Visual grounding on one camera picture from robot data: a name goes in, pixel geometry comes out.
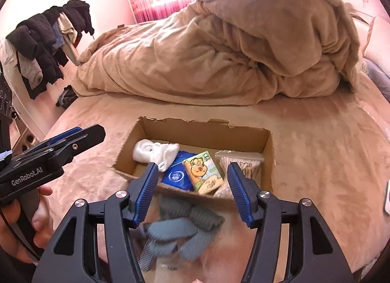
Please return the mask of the person's left hand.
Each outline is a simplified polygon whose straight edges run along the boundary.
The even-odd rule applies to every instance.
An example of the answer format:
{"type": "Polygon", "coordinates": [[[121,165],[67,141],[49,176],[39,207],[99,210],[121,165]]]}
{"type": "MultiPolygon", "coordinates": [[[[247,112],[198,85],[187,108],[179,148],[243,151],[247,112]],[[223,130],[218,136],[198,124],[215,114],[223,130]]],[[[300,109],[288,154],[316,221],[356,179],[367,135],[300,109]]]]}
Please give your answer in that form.
{"type": "Polygon", "coordinates": [[[18,192],[1,183],[1,248],[26,263],[37,263],[54,232],[50,216],[48,185],[18,192]]]}

